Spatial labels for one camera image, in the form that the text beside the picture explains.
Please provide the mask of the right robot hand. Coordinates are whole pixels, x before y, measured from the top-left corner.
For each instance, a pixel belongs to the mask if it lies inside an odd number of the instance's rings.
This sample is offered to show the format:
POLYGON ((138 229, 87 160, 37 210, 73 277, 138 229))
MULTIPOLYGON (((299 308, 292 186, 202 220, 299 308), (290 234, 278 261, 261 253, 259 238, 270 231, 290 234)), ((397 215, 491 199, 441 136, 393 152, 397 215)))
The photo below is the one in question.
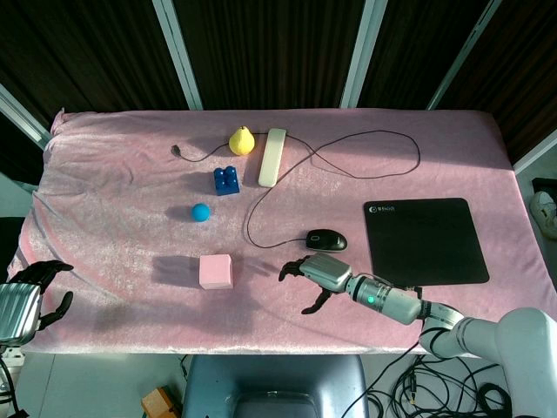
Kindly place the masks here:
POLYGON ((301 311, 308 315, 318 312, 334 293, 345 293, 353 272, 343 261, 324 253, 316 253, 285 263, 279 272, 278 281, 282 282, 287 275, 305 277, 321 289, 313 305, 301 311))

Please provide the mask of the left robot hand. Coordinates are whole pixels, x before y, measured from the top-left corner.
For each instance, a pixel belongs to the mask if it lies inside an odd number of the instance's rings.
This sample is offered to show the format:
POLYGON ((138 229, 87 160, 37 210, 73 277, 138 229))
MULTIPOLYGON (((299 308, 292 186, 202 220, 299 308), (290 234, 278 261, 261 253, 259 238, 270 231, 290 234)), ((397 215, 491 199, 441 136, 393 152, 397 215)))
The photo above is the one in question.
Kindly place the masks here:
POLYGON ((36 332, 61 320, 73 301, 73 292, 66 292, 60 305, 51 313, 41 315, 44 293, 61 272, 73 266, 60 260, 38 261, 18 272, 1 285, 1 346, 21 347, 36 332))

